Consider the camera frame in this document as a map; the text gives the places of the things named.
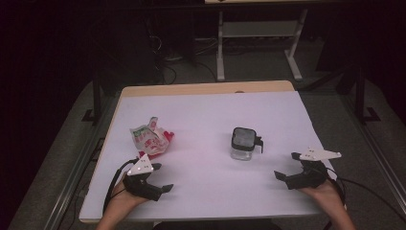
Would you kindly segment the white paper sheet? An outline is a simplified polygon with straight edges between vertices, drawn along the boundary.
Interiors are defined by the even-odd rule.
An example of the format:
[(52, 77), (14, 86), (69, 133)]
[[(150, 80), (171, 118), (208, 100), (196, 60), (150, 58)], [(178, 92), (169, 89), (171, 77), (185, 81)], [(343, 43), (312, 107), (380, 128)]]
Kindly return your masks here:
[[(116, 170), (135, 157), (130, 129), (151, 117), (174, 133), (162, 164), (148, 183), (172, 184), (158, 201), (140, 205), (134, 221), (295, 217), (318, 214), (306, 195), (287, 189), (274, 171), (300, 173), (291, 152), (322, 144), (296, 92), (123, 97), (105, 138), (79, 218), (95, 222)], [(263, 141), (249, 161), (231, 157), (235, 127), (253, 129)]]

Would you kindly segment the aluminium floor rail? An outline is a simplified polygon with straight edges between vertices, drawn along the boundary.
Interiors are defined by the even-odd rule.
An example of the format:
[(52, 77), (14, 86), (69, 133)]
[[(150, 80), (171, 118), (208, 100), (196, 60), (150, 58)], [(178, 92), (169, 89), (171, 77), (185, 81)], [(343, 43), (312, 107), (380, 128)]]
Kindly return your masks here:
[(100, 101), (78, 98), (60, 133), (51, 147), (52, 160), (46, 164), (51, 185), (58, 185), (55, 202), (41, 230), (57, 230), (74, 199), (79, 183), (85, 175), (97, 143), (106, 134), (112, 111), (117, 103), (114, 97)]
[(380, 122), (380, 118), (372, 107), (366, 108), (367, 116), (362, 115), (361, 117), (358, 117), (355, 113), (355, 103), (353, 103), (348, 96), (340, 96), (340, 100), (348, 114), (351, 116), (352, 121), (361, 132), (365, 142), (369, 146), (372, 155), (377, 161), (377, 164), (382, 171), (392, 193), (394, 194), (398, 205), (406, 214), (406, 188), (401, 183), (399, 177), (385, 156), (384, 150), (378, 145), (377, 140), (373, 137), (372, 132), (368, 128), (368, 123)]

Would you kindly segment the white desk frame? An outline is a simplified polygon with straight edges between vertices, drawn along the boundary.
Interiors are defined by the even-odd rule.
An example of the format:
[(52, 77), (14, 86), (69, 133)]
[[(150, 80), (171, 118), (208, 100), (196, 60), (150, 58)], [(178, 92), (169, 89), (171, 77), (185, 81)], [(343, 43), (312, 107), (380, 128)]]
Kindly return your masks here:
[(297, 19), (268, 21), (225, 21), (223, 12), (218, 13), (216, 73), (219, 81), (225, 81), (223, 39), (244, 37), (291, 38), (291, 46), (284, 51), (286, 61), (295, 81), (303, 79), (295, 60), (296, 49), (305, 25), (308, 9), (301, 10)]

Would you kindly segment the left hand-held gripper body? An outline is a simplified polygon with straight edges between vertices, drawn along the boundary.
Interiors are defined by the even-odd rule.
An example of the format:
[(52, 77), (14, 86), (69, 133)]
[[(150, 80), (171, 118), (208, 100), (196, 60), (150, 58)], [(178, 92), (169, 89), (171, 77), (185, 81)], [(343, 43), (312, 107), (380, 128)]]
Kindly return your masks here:
[(125, 173), (124, 187), (134, 196), (143, 197), (149, 200), (158, 201), (162, 192), (160, 187), (153, 186), (147, 182), (155, 170), (148, 155), (139, 158), (136, 163)]

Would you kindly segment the clear jar with black lid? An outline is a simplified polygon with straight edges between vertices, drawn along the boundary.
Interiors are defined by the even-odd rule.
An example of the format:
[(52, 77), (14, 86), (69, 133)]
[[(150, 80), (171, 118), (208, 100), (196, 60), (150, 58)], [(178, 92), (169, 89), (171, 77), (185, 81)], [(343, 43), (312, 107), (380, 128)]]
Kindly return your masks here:
[(249, 161), (256, 146), (263, 152), (263, 141), (257, 133), (246, 127), (235, 127), (231, 140), (231, 157), (236, 160)]

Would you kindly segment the person's black clothing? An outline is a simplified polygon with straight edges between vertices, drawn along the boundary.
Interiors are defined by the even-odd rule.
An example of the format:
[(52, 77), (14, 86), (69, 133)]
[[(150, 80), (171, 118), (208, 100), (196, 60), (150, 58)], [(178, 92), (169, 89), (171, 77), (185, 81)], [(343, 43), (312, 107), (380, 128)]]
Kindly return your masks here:
[(153, 230), (282, 230), (270, 219), (259, 220), (204, 220), (167, 221), (158, 223)]

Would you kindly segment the white red green seasoning bag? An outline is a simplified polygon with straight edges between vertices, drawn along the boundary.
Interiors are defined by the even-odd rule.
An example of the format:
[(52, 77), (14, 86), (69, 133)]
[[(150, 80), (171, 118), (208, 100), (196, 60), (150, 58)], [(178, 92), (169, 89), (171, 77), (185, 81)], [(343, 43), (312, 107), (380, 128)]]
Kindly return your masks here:
[(158, 127), (158, 118), (151, 117), (147, 125), (130, 130), (135, 148), (141, 156), (156, 157), (163, 154), (174, 136), (174, 133)]

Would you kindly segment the person's left hand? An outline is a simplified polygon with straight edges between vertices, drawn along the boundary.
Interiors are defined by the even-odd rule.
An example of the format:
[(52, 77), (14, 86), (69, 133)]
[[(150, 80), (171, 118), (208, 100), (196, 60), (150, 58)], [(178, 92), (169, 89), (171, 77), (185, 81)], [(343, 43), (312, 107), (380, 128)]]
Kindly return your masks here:
[(132, 211), (137, 206), (147, 202), (146, 198), (132, 195), (129, 193), (122, 182), (118, 183), (113, 189), (108, 208), (119, 211)]

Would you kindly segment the black metal stand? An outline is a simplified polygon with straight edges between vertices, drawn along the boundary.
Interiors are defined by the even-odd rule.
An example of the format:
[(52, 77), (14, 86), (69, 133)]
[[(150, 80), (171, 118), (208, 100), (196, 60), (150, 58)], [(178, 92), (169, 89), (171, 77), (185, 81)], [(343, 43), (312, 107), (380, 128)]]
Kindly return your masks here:
[(102, 88), (98, 72), (93, 74), (93, 107), (87, 109), (82, 117), (83, 122), (91, 122), (95, 126), (102, 115)]
[(335, 86), (335, 91), (339, 95), (348, 95), (355, 87), (354, 115), (357, 120), (364, 125), (366, 122), (379, 122), (380, 118), (372, 107), (365, 107), (365, 71), (359, 65), (349, 64), (338, 70), (321, 77), (313, 83), (299, 88), (300, 92), (310, 92), (326, 84), (333, 79), (341, 79)]

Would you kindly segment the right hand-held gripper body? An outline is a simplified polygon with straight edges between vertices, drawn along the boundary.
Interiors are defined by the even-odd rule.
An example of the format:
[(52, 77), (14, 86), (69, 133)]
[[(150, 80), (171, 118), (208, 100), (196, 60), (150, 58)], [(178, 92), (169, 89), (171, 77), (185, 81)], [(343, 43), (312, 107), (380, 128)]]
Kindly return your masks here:
[(298, 160), (302, 164), (303, 171), (298, 174), (289, 175), (286, 178), (287, 188), (292, 190), (318, 187), (328, 178), (327, 167), (323, 163), (323, 160), (340, 157), (340, 152), (308, 148), (305, 152), (301, 153), (301, 160)]

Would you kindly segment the person's right hand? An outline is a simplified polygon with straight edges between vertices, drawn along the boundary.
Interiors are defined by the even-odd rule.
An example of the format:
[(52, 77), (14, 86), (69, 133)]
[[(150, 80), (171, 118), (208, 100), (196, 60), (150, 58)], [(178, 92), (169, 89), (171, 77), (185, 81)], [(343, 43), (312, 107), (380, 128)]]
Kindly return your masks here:
[(325, 212), (338, 211), (344, 208), (341, 197), (334, 185), (328, 180), (317, 188), (302, 188), (300, 192), (310, 196)]

